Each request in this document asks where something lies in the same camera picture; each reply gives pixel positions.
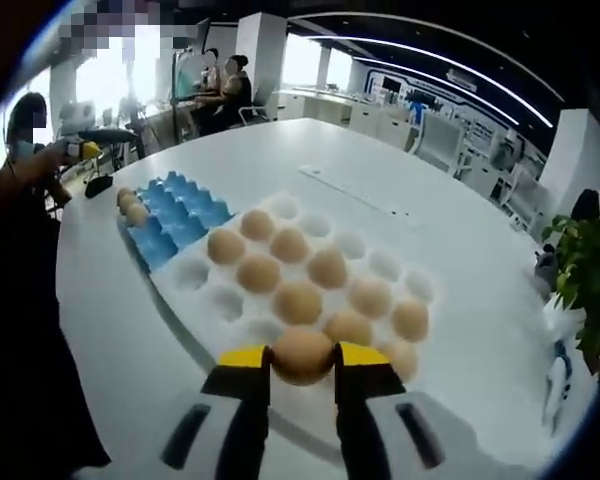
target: dark hair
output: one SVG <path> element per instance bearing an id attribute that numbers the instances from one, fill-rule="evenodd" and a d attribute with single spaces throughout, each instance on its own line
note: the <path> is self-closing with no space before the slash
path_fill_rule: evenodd
<path id="1" fill-rule="evenodd" d="M 249 59 L 244 55 L 231 55 L 229 58 L 238 64 L 238 70 L 242 70 L 249 65 Z"/>
<path id="2" fill-rule="evenodd" d="M 207 48 L 204 52 L 202 52 L 202 54 L 204 55 L 207 52 L 211 52 L 213 53 L 213 55 L 216 57 L 216 60 L 218 59 L 218 49 L 217 48 Z"/>
<path id="3" fill-rule="evenodd" d="M 47 102 L 44 97 L 38 92 L 28 92 L 18 100 L 11 112 L 9 118 L 9 128 L 7 129 L 7 143 L 11 144 L 16 141 L 15 135 L 20 130 L 31 130 L 35 127 L 33 115 L 46 115 Z"/>

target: egg tray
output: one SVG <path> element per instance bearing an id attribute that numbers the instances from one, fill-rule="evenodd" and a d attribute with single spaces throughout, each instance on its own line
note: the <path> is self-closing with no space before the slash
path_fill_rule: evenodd
<path id="1" fill-rule="evenodd" d="M 336 246 L 346 260 L 348 279 L 337 290 L 316 288 L 322 294 L 322 314 L 314 325 L 306 328 L 321 331 L 328 317 L 349 308 L 347 293 L 352 281 L 359 277 L 380 277 L 389 283 L 392 308 L 396 301 L 409 296 L 420 298 L 429 305 L 430 324 L 434 319 L 435 300 L 431 280 L 422 271 L 407 269 L 399 255 L 370 248 L 368 242 L 354 231 L 345 231 L 322 215 L 307 212 L 300 200 L 279 193 L 265 200 L 255 209 L 267 212 L 276 230 L 286 227 L 299 229 L 307 241 L 310 253 L 301 263 L 288 265 L 275 259 L 280 267 L 281 282 L 310 281 L 306 265 L 316 251 Z M 242 216 L 227 222 L 227 228 L 238 235 Z M 246 252 L 269 255 L 268 242 L 254 242 L 244 238 Z M 178 253 L 162 268 L 151 274 L 151 279 L 165 301 L 196 340 L 215 359 L 223 353 L 249 345 L 273 345 L 288 326 L 272 311 L 270 294 L 254 295 L 236 281 L 240 262 L 232 266 L 214 264 L 208 257 L 207 241 L 203 239 Z M 389 314 L 370 322 L 372 345 L 397 340 Z M 426 345 L 426 339 L 418 348 Z M 271 408 L 292 428 L 300 431 L 298 438 L 310 439 L 319 449 L 330 449 L 339 456 L 340 441 L 334 417 L 333 378 L 307 387 L 295 387 L 271 375 Z"/>
<path id="2" fill-rule="evenodd" d="M 120 216 L 143 267 L 155 271 L 213 228 L 231 220 L 227 203 L 174 171 L 151 180 L 135 194 L 149 211 L 144 227 L 129 226 Z"/>

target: ceiling light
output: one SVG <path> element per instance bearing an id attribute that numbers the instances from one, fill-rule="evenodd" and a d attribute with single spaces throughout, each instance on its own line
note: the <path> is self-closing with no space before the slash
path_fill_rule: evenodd
<path id="1" fill-rule="evenodd" d="M 306 38 L 308 40 L 318 40 L 318 39 L 324 39 L 324 40 L 350 40 L 350 41 L 354 41 L 354 42 L 375 43 L 377 45 L 385 45 L 385 46 L 388 46 L 388 47 L 396 47 L 396 48 L 402 48 L 404 50 L 410 50 L 412 52 L 421 53 L 423 55 L 427 55 L 429 57 L 433 57 L 433 58 L 436 58 L 438 60 L 442 60 L 443 62 L 450 63 L 451 65 L 456 66 L 458 68 L 462 68 L 462 69 L 466 70 L 467 72 L 472 73 L 476 77 L 479 77 L 482 80 L 490 83 L 491 85 L 499 88 L 504 93 L 506 93 L 507 95 L 509 95 L 511 98 L 517 100 L 519 103 L 521 103 L 522 105 L 524 105 L 527 108 L 527 110 L 529 110 L 536 117 L 538 117 L 540 119 L 540 121 L 542 121 L 542 123 L 544 123 L 547 127 L 553 128 L 553 124 L 549 120 L 547 120 L 538 110 L 536 110 L 529 102 L 527 102 L 523 98 L 521 98 L 518 95 L 516 95 L 514 92 L 512 92 L 511 90 L 509 90 L 504 85 L 502 85 L 502 84 L 496 82 L 495 80 L 487 77 L 483 73 L 480 73 L 480 72 L 474 70 L 471 67 L 468 67 L 466 65 L 463 65 L 462 63 L 456 62 L 455 60 L 451 60 L 450 58 L 443 57 L 442 55 L 438 55 L 437 53 L 428 52 L 427 50 L 422 50 L 421 48 L 411 47 L 409 45 L 401 45 L 399 43 L 387 42 L 385 40 L 376 40 L 376 39 L 373 39 L 373 38 L 344 37 L 344 36 L 341 37 L 341 36 L 338 36 L 338 35 L 314 35 L 314 36 L 304 37 L 304 38 Z"/>
<path id="2" fill-rule="evenodd" d="M 434 77 L 433 75 L 429 75 L 428 73 L 421 72 L 420 70 L 414 70 L 413 68 L 407 68 L 407 67 L 403 67 L 401 65 L 396 65 L 394 63 L 382 62 L 380 60 L 372 60 L 370 58 L 364 58 L 364 57 L 354 57 L 353 59 L 354 60 L 358 60 L 360 62 L 371 62 L 371 63 L 377 63 L 379 65 L 385 65 L 387 67 L 398 68 L 400 70 L 405 70 L 407 72 L 416 73 L 418 75 L 422 75 L 423 77 L 430 78 L 431 80 L 435 80 L 436 82 L 442 83 L 443 85 L 446 85 L 447 87 L 451 87 L 451 88 L 455 88 L 456 90 L 460 90 L 463 94 L 468 95 L 469 97 L 471 97 L 471 98 L 473 98 L 475 100 L 478 100 L 479 102 L 483 103 L 487 107 L 489 107 L 492 110 L 498 112 L 500 115 L 502 115 L 504 118 L 506 118 L 507 120 L 509 120 L 514 125 L 520 125 L 520 122 L 518 122 L 515 118 L 511 117 L 510 115 L 504 113 L 502 110 L 500 110 L 495 105 L 492 105 L 491 103 L 489 103 L 486 100 L 480 98 L 479 96 L 475 95 L 474 93 L 469 92 L 468 90 L 465 90 L 464 88 L 460 88 L 457 85 L 454 85 L 451 82 L 447 82 L 446 80 L 443 80 L 441 78 Z"/>

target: ceiling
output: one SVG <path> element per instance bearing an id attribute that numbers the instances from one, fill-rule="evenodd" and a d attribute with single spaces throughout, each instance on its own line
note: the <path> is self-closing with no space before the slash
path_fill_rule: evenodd
<path id="1" fill-rule="evenodd" d="M 469 66 L 523 98 L 553 125 L 494 87 L 476 80 L 478 95 L 520 122 L 517 129 L 548 152 L 560 110 L 592 109 L 600 120 L 600 0 L 587 8 L 565 2 L 398 2 L 397 0 L 151 0 L 160 23 L 237 22 L 265 11 L 291 20 L 289 31 L 371 38 L 433 52 Z M 114 12 L 115 0 L 98 11 Z M 325 41 L 347 51 L 347 45 Z M 354 41 L 372 58 L 446 78 L 451 65 L 392 46 Z"/>

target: potted plant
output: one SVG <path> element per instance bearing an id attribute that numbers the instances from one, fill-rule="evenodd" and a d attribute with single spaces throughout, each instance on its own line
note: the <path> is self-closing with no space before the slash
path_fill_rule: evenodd
<path id="1" fill-rule="evenodd" d="M 600 371 L 600 219 L 575 221 L 557 216 L 542 232 L 562 234 L 556 255 L 559 275 L 556 303 L 564 309 L 583 308 L 584 326 L 576 335 L 578 349 L 592 374 Z"/>

